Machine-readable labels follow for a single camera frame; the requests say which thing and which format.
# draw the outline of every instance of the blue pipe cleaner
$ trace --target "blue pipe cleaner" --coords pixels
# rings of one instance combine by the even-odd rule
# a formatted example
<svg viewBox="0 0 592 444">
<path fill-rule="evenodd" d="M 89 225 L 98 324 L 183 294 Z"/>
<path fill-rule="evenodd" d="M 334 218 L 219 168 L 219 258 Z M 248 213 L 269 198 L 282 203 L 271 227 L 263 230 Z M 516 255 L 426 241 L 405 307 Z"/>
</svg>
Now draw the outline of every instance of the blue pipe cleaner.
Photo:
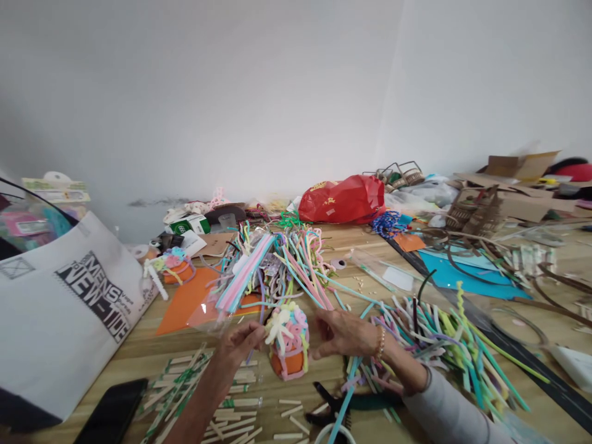
<svg viewBox="0 0 592 444">
<path fill-rule="evenodd" d="M 407 225 L 401 223 L 401 217 L 406 218 L 399 212 L 387 211 L 372 221 L 372 230 L 386 239 L 394 239 L 397 234 L 407 230 Z"/>
</svg>

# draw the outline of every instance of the white tote bag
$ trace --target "white tote bag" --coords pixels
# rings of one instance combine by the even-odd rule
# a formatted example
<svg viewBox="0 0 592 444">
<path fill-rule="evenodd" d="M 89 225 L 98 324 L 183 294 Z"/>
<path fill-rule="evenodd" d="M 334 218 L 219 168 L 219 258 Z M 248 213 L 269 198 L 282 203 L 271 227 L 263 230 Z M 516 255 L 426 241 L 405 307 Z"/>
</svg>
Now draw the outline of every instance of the white tote bag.
<svg viewBox="0 0 592 444">
<path fill-rule="evenodd" d="M 66 420 L 154 296 L 91 212 L 0 261 L 0 423 L 25 431 Z"/>
</svg>

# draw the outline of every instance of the woman's right hand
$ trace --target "woman's right hand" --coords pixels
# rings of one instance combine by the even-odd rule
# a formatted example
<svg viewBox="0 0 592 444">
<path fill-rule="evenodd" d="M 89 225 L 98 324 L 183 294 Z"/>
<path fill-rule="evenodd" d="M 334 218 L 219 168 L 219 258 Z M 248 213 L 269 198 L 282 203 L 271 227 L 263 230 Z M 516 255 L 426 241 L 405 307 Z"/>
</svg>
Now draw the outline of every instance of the woman's right hand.
<svg viewBox="0 0 592 444">
<path fill-rule="evenodd" d="M 310 352 L 313 360 L 332 355 L 374 356 L 380 343 L 378 327 L 343 310 L 317 310 L 323 343 Z"/>
</svg>

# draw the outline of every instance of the red pillow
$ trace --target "red pillow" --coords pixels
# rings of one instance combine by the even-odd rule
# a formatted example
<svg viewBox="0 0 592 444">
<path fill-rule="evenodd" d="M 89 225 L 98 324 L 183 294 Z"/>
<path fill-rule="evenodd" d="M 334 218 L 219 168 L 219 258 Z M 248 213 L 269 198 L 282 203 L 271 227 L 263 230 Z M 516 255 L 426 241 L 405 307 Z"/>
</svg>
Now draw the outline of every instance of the red pillow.
<svg viewBox="0 0 592 444">
<path fill-rule="evenodd" d="M 582 163 L 580 165 L 569 165 L 557 170 L 558 176 L 572 176 L 572 182 L 592 181 L 592 164 Z"/>
</svg>

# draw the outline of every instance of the red plastic bag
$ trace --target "red plastic bag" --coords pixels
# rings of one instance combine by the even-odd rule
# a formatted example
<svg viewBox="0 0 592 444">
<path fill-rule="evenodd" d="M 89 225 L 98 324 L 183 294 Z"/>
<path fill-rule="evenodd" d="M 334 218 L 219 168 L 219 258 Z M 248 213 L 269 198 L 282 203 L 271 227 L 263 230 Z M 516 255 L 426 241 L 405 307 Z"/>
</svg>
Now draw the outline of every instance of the red plastic bag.
<svg viewBox="0 0 592 444">
<path fill-rule="evenodd" d="M 363 175 L 318 183 L 306 190 L 298 207 L 300 220 L 307 222 L 364 224 L 383 212 L 384 184 Z"/>
</svg>

